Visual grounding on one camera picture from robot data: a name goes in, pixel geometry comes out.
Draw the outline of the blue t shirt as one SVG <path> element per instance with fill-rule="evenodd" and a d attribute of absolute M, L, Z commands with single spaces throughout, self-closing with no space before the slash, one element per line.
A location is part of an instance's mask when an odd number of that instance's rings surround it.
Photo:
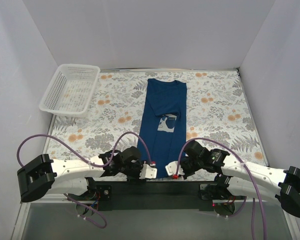
<path fill-rule="evenodd" d="M 186 133 L 187 85 L 149 78 L 139 136 L 155 162 L 158 179 L 166 178 L 165 166 L 178 160 Z"/>

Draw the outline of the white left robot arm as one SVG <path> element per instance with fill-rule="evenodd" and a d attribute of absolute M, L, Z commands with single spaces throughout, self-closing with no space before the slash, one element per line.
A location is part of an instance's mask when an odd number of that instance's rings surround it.
<path fill-rule="evenodd" d="M 140 157 L 134 146 L 102 153 L 88 162 L 39 155 L 17 171 L 21 201 L 34 202 L 47 194 L 73 194 L 91 200 L 97 193 L 95 178 L 122 173 L 133 179 L 145 179 L 149 165 Z"/>

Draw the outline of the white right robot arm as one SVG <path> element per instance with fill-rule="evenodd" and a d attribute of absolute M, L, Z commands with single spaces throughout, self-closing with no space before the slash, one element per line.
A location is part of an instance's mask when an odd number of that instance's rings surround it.
<path fill-rule="evenodd" d="M 298 167 L 280 169 L 243 161 L 225 145 L 209 150 L 194 138 L 183 145 L 175 174 L 188 177 L 198 170 L 218 174 L 215 192 L 222 199 L 245 196 L 275 202 L 287 213 L 300 218 Z"/>

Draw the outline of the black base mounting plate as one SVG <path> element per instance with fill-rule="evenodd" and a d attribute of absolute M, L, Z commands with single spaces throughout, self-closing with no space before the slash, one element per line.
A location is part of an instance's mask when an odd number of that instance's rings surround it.
<path fill-rule="evenodd" d="M 82 203 L 98 200 L 98 210 L 186 210 L 213 211 L 215 203 L 233 205 L 244 198 L 206 190 L 213 181 L 97 181 L 93 190 L 69 196 Z"/>

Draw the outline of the floral table cloth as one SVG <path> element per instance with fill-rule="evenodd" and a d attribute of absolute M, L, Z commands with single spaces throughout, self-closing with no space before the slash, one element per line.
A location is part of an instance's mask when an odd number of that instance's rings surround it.
<path fill-rule="evenodd" d="M 237 71 L 104 71 L 85 118 L 56 116 L 45 152 L 53 159 L 91 158 L 136 146 L 148 79 L 187 86 L 186 138 L 226 146 L 242 160 L 268 165 Z"/>

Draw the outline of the white plastic basket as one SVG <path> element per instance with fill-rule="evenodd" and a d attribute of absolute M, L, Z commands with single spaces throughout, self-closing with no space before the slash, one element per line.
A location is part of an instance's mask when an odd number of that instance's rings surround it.
<path fill-rule="evenodd" d="M 86 117 L 100 71 L 93 65 L 60 65 L 44 92 L 39 109 L 57 116 Z"/>

